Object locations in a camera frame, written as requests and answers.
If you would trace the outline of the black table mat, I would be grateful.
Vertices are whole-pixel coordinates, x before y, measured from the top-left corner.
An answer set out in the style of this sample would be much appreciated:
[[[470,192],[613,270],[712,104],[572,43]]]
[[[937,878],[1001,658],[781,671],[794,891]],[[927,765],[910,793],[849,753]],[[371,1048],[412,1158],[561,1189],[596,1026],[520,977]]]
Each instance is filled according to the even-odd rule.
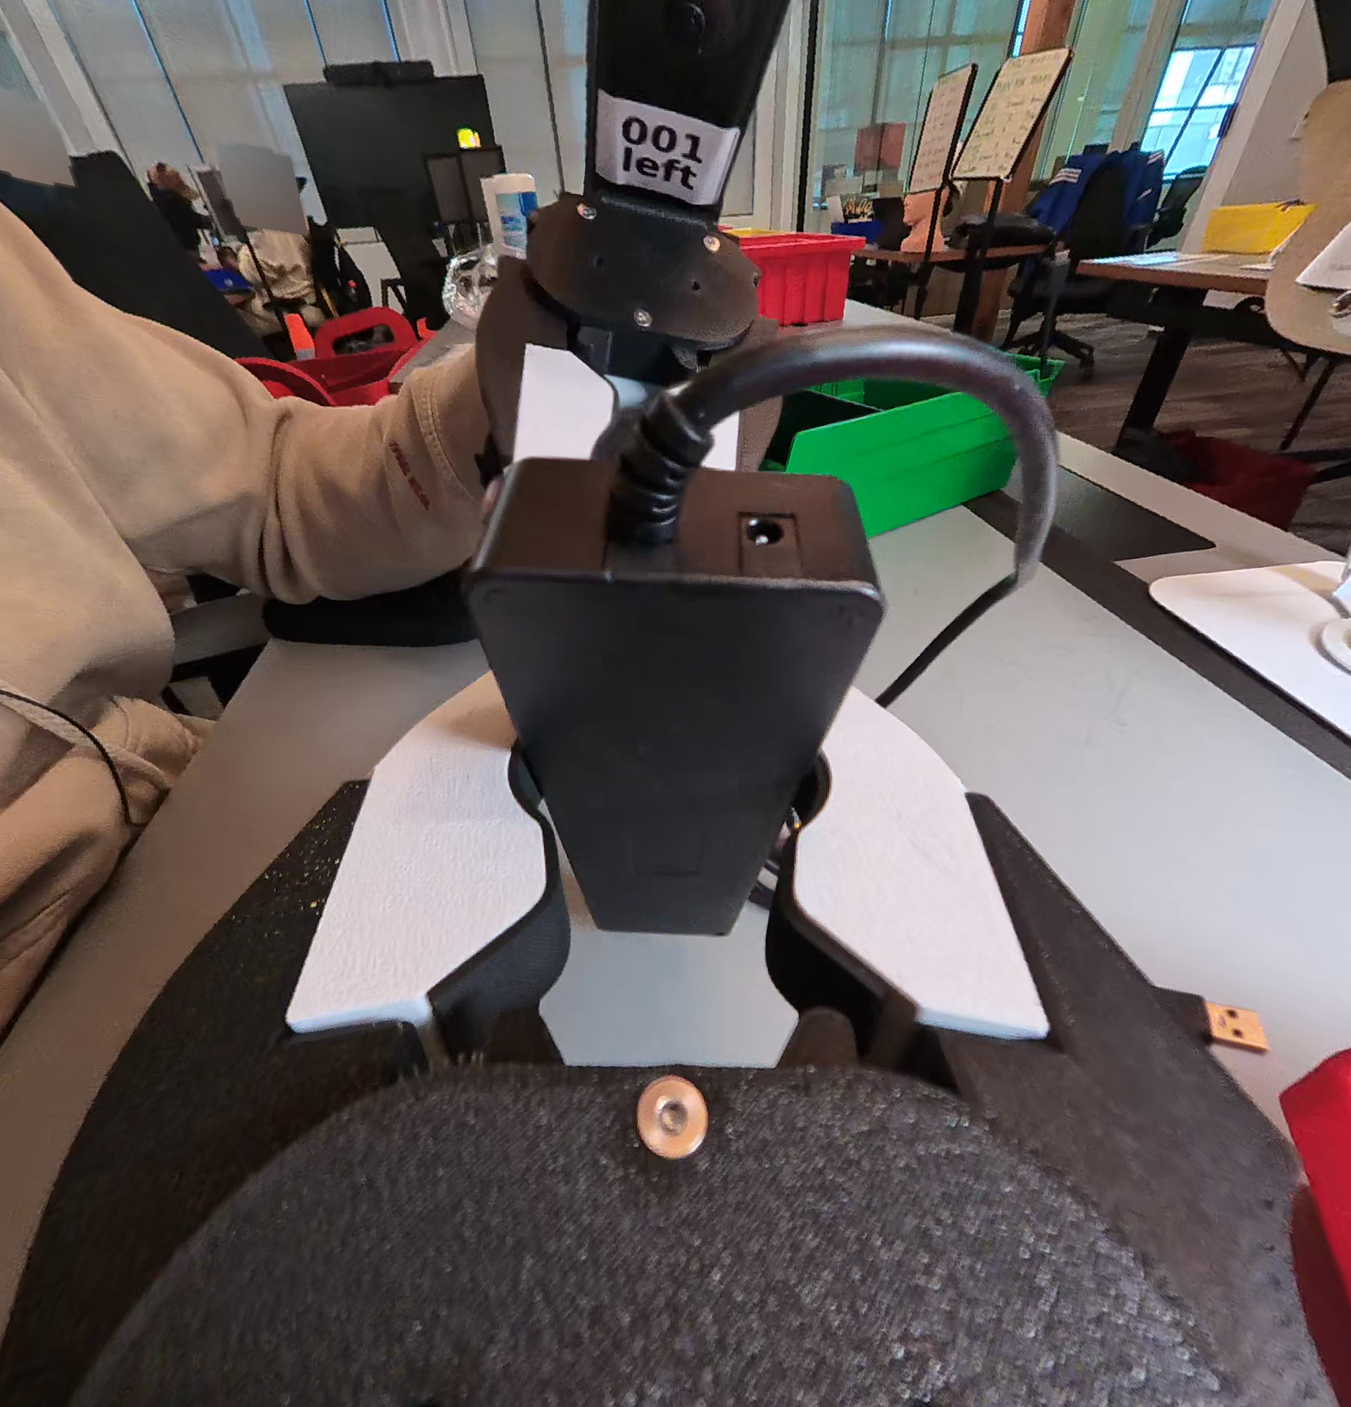
[[[1062,492],[1054,506],[1054,528],[1097,556],[1125,563],[1211,552],[1216,544],[1150,509],[1108,490],[1089,495]]]

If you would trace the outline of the black screen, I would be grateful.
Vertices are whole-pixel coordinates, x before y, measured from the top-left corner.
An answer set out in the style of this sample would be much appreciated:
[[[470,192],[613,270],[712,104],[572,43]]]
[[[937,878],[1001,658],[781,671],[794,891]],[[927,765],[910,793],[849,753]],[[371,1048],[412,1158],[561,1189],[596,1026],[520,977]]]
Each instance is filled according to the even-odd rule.
[[[373,222],[374,190],[399,192],[415,219],[439,222],[428,159],[457,154],[461,131],[494,145],[484,77],[439,77],[429,62],[330,65],[321,80],[283,93],[311,186],[341,228]]]

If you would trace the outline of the person's beige hoodie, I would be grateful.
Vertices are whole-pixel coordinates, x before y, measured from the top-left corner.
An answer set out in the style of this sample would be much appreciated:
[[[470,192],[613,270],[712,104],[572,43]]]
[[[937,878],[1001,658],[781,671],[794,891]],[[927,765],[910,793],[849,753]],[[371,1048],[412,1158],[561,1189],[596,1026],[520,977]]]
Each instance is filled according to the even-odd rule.
[[[164,591],[214,575],[237,369],[80,288],[0,203],[0,1040],[201,746],[162,705]]]

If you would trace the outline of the green plastic bin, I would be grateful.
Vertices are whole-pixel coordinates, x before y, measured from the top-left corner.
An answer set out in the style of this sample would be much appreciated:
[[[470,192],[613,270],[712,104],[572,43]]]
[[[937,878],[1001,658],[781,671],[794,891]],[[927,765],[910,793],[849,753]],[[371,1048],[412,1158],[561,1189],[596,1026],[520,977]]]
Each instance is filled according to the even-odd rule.
[[[1015,467],[1007,426],[973,396],[866,379],[787,396],[761,465],[847,484],[867,537],[995,495]]]

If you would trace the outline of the black usb cable orange plugs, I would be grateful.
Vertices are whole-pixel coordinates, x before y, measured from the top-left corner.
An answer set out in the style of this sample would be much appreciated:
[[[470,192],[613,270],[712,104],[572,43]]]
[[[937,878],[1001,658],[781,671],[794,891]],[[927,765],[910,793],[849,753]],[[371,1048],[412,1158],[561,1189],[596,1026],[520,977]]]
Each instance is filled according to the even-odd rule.
[[[1155,988],[1155,996],[1196,1042],[1268,1054],[1271,1046],[1257,1012],[1213,1002],[1200,994]]]

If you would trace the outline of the black office chair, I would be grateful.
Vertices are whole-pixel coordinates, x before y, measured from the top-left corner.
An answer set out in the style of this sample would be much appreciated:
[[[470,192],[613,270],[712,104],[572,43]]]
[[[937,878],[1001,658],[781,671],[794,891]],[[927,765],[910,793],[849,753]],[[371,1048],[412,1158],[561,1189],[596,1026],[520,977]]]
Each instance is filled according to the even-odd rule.
[[[1067,316],[1097,314],[1109,300],[1105,278],[1081,275],[1081,264],[1144,253],[1163,195],[1164,154],[1138,145],[1070,156],[1029,206],[1051,233],[1048,249],[1026,263],[1010,285],[1012,308],[1004,351],[1026,347],[1045,357],[1059,349],[1095,369],[1095,351],[1062,330]]]

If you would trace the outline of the wooden desk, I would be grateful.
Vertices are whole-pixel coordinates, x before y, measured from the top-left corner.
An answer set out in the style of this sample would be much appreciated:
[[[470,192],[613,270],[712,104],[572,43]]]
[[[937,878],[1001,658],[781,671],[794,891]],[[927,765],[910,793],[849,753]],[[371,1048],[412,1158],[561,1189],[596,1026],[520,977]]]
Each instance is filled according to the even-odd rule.
[[[1109,285],[1111,319],[1160,330],[1123,417],[1117,450],[1131,435],[1153,432],[1194,341],[1299,352],[1299,344],[1282,338],[1266,318],[1270,275],[1248,272],[1237,256],[1145,253],[1083,261],[1076,272]]]

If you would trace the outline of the white wipes canister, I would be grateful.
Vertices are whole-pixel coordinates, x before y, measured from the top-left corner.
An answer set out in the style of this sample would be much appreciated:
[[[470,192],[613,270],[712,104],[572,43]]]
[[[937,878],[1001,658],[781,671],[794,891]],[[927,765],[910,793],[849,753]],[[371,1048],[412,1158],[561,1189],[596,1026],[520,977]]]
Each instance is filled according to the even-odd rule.
[[[528,258],[528,219],[539,209],[536,181],[528,173],[497,173],[479,183],[497,258]]]

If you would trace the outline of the red handled basket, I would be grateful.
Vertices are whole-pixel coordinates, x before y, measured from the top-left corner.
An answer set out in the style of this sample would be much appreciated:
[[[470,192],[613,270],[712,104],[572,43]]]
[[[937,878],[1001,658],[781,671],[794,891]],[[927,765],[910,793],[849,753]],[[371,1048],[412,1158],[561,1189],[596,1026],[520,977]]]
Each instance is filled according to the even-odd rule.
[[[266,390],[321,407],[371,407],[395,396],[399,379],[424,349],[439,347],[437,330],[417,325],[391,308],[368,308],[310,330],[300,313],[285,316],[292,362],[242,358]]]

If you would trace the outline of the large red plastic bin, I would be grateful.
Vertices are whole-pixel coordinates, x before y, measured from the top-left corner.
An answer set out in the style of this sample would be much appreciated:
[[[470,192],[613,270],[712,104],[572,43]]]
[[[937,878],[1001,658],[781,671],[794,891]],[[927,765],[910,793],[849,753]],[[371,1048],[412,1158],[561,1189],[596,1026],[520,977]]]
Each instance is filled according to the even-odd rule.
[[[1340,1406],[1351,1406],[1351,1048],[1281,1095],[1303,1170],[1292,1254],[1301,1308]]]

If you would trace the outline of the black usb hub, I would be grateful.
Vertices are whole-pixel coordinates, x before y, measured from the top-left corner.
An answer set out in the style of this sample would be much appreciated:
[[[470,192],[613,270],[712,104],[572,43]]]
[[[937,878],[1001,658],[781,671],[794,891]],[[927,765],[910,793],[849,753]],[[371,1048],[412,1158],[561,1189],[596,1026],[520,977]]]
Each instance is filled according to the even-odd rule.
[[[699,468],[663,545],[613,537],[616,481],[511,467],[468,611],[594,925],[720,936],[885,602],[838,479]]]

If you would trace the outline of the person's left forearm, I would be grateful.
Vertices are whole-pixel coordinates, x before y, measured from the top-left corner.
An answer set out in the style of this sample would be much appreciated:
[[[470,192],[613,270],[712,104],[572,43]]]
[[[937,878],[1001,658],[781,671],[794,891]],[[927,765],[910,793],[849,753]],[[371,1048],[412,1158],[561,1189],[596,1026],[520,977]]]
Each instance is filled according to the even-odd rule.
[[[368,409],[270,398],[230,377],[241,435],[212,481],[208,572],[288,605],[410,589],[478,547],[490,435],[472,346],[412,373]]]

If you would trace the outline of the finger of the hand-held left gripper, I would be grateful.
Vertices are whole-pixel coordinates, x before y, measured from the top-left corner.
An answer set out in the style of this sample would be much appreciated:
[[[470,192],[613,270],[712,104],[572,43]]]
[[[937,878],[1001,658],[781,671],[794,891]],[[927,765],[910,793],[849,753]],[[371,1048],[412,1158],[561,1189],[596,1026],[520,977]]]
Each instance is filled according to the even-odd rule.
[[[629,377],[613,377],[614,412],[629,413],[644,410],[663,388]],[[737,471],[742,413],[723,420],[713,429],[713,448],[704,457],[702,467]]]
[[[570,351],[525,347],[517,462],[588,460],[614,413],[616,388]]]

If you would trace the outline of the whiteboard easel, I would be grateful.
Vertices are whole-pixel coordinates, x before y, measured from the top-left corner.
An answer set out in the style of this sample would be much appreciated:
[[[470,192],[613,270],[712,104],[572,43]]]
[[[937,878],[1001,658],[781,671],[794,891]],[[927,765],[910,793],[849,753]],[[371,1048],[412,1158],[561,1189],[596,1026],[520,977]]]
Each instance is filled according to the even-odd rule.
[[[927,227],[933,212],[944,209],[977,74],[979,65],[971,62],[941,76],[930,90],[907,183],[911,228]]]
[[[960,186],[988,186],[985,222],[995,222],[1007,187],[1032,172],[1045,117],[1070,69],[1070,46],[1009,58],[995,74],[951,167]]]

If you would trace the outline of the yellow plastic bin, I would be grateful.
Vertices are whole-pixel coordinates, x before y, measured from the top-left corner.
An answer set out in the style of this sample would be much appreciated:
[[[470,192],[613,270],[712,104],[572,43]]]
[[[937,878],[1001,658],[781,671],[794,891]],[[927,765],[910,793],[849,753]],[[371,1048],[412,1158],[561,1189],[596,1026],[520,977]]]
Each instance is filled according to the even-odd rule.
[[[1271,256],[1314,211],[1312,203],[1299,200],[1218,206],[1208,216],[1199,249],[1210,255]]]

